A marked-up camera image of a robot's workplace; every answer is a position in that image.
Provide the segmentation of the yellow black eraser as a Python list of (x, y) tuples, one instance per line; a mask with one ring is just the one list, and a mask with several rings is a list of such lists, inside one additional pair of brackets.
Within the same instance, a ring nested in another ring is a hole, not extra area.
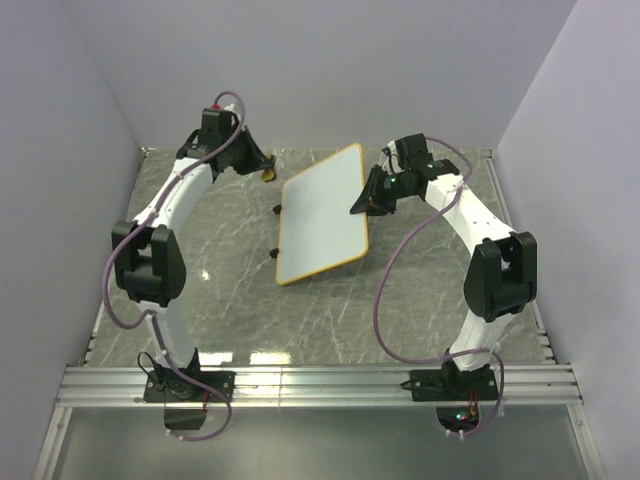
[(276, 177), (277, 175), (276, 175), (276, 170), (274, 165), (271, 165), (268, 168), (264, 169), (261, 174), (261, 180), (265, 183), (274, 181)]

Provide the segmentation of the yellow framed whiteboard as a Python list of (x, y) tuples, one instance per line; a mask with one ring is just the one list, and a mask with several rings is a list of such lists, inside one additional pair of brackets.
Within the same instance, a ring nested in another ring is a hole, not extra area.
[(288, 285), (364, 257), (369, 249), (367, 216), (350, 212), (364, 185), (363, 149), (358, 143), (284, 182), (277, 284)]

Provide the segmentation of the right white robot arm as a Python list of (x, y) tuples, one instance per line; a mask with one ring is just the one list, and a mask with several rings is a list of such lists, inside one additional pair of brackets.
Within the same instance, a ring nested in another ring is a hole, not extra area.
[(416, 380), (418, 392), (447, 400), (479, 394), (498, 398), (489, 367), (500, 337), (513, 317), (537, 294), (537, 242), (499, 220), (467, 187), (448, 159), (404, 164), (397, 173), (374, 166), (351, 214), (384, 216), (400, 199), (418, 196), (445, 219), (470, 254), (463, 284), (468, 312), (458, 337), (432, 380)]

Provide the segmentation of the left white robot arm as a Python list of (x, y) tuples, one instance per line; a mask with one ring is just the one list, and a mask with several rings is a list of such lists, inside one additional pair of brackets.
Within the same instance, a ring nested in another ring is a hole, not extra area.
[(203, 194), (228, 168), (239, 175), (273, 172), (265, 155), (242, 123), (206, 126), (192, 132), (180, 147), (172, 170), (150, 203), (132, 220), (118, 221), (111, 231), (112, 252), (102, 287), (114, 280), (140, 310), (133, 322), (115, 313), (103, 296), (106, 313), (126, 330), (146, 324), (155, 344), (148, 387), (180, 402), (206, 396), (228, 400), (232, 377), (209, 376), (201, 368), (179, 298), (186, 284), (186, 263), (178, 233)]

